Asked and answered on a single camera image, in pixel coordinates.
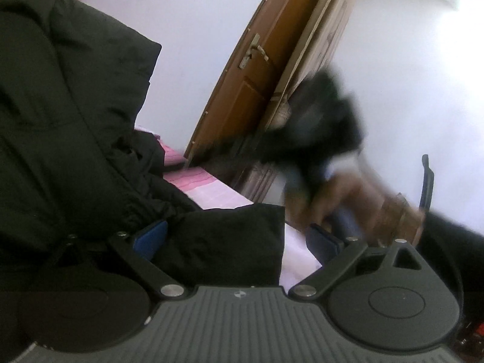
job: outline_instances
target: blurred hand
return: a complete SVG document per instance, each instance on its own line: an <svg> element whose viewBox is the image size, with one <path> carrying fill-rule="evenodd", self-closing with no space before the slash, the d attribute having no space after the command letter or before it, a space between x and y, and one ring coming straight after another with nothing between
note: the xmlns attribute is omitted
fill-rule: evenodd
<svg viewBox="0 0 484 363"><path fill-rule="evenodd" d="M339 172L323 184L311 203L301 192L286 190L286 218L299 231L309 224L322 225L339 206L353 212L356 222L369 241L375 241L374 226L385 201L385 194L354 172Z"/></svg>

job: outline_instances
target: bracelet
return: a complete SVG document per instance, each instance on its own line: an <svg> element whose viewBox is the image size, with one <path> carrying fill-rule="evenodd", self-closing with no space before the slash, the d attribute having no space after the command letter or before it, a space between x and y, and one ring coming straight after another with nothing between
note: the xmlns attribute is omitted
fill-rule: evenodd
<svg viewBox="0 0 484 363"><path fill-rule="evenodd" d="M422 234L424 215L415 211L403 197L388 197L383 202L373 235L381 245L405 239L416 246Z"/></svg>

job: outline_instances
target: logo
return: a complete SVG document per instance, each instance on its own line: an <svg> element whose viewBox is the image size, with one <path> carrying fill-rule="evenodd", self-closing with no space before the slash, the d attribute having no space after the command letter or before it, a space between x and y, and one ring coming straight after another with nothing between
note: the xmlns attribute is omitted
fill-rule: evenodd
<svg viewBox="0 0 484 363"><path fill-rule="evenodd" d="M247 296L247 293L245 293L244 291L237 291L237 292L234 292L234 296L236 298L243 299Z"/></svg>

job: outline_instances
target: door handle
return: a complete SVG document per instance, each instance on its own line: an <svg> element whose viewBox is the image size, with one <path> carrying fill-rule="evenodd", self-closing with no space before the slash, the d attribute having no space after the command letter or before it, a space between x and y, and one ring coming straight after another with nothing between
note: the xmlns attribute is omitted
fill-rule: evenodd
<svg viewBox="0 0 484 363"><path fill-rule="evenodd" d="M252 42L250 43L249 48L247 49L247 52L245 52L245 55L239 64L239 68L241 70L245 68L245 66L247 65L249 60L253 57L253 54L255 52L259 52L265 61L269 61L269 56L267 55L264 48L259 45L259 40L260 40L260 34L257 33L255 36L253 36Z"/></svg>

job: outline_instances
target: gray plastic base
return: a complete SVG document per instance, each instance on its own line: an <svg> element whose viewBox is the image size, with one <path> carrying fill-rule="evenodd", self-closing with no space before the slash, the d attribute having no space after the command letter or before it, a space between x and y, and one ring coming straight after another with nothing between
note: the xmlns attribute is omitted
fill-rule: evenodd
<svg viewBox="0 0 484 363"><path fill-rule="evenodd" d="M18 363L454 363L445 347L386 355L345 339L314 304L281 288L201 286L191 298L163 303L139 334L106 350L69 354L34 347Z"/></svg>

